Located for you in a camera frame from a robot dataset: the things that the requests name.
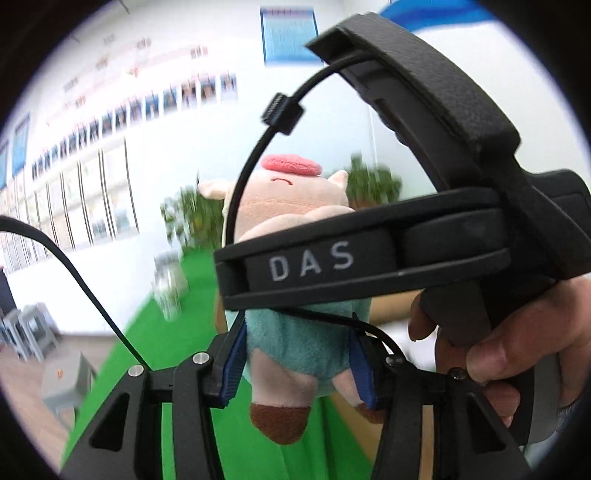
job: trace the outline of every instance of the green carpet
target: green carpet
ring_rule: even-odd
[[[183,259],[190,292],[182,301],[182,314],[164,320],[156,302],[150,300],[126,335],[152,369],[178,365],[199,350],[205,350],[215,335],[213,304],[216,281],[209,252]],[[93,390],[76,417],[76,425],[64,451],[64,459],[113,386],[136,363],[118,343],[103,364]],[[224,410],[212,410],[217,444],[226,480],[365,480],[371,463],[328,398],[316,400],[304,437],[295,445],[279,446],[255,429],[248,417],[250,385],[242,380],[238,394]],[[163,408],[163,474],[174,480],[172,409]]]

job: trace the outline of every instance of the chair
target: chair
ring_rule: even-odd
[[[95,369],[79,351],[47,361],[41,382],[41,399],[65,429],[70,430],[72,426],[60,413],[72,408],[76,415],[94,378]]]
[[[46,321],[46,314],[37,305],[26,306],[19,315],[28,346],[37,360],[45,360],[45,352],[53,345],[57,346],[57,339]]]
[[[22,360],[28,361],[29,358],[31,358],[31,349],[29,348],[27,337],[25,332],[23,332],[19,321],[20,314],[21,311],[19,309],[12,309],[11,312],[2,319],[2,321],[4,323],[10,345],[12,345],[12,347],[17,352],[17,355]]]

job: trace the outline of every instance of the das logo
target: das logo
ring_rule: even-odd
[[[293,275],[293,269],[300,278],[304,278],[307,275],[318,275],[322,273],[323,269],[330,268],[332,270],[346,270],[353,265],[354,258],[351,253],[345,249],[349,246],[348,241],[335,242],[330,247],[330,264],[321,262],[314,256],[311,250],[305,249],[301,255],[301,261],[297,265],[290,265],[287,257],[278,255],[269,259],[269,269],[271,271],[271,278],[273,282],[285,280],[290,275]]]

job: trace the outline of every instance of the pink plush ear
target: pink plush ear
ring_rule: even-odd
[[[334,173],[329,177],[329,181],[338,185],[344,192],[347,190],[348,180],[349,174],[344,170],[339,170],[337,173]]]
[[[204,180],[197,185],[197,190],[207,199],[223,200],[232,188],[232,182],[228,180]]]

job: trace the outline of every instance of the photo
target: photo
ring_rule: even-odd
[[[96,142],[99,139],[99,121],[94,119],[90,122],[90,143]]]
[[[158,95],[146,97],[146,120],[158,118]]]
[[[66,139],[60,142],[60,158],[63,160],[68,155],[68,151],[66,148]]]
[[[170,87],[163,93],[163,110],[164,113],[175,112],[177,110],[177,89]]]
[[[127,127],[127,107],[125,105],[115,109],[115,130],[123,130]]]
[[[205,77],[201,81],[201,103],[213,103],[216,101],[216,79]]]
[[[192,108],[197,105],[197,87],[194,81],[181,85],[183,109]]]
[[[76,134],[75,133],[71,133],[70,136],[68,137],[68,147],[69,147],[70,155],[72,155],[73,153],[76,152],[77,147],[76,147]]]
[[[113,114],[107,113],[103,117],[103,137],[113,133]]]
[[[86,126],[78,127],[78,148],[85,148],[88,143],[88,130]]]
[[[142,121],[142,102],[137,98],[129,101],[129,117],[131,124]]]
[[[220,88],[222,94],[222,101],[234,100],[238,96],[236,90],[236,74],[224,73],[220,75]]]

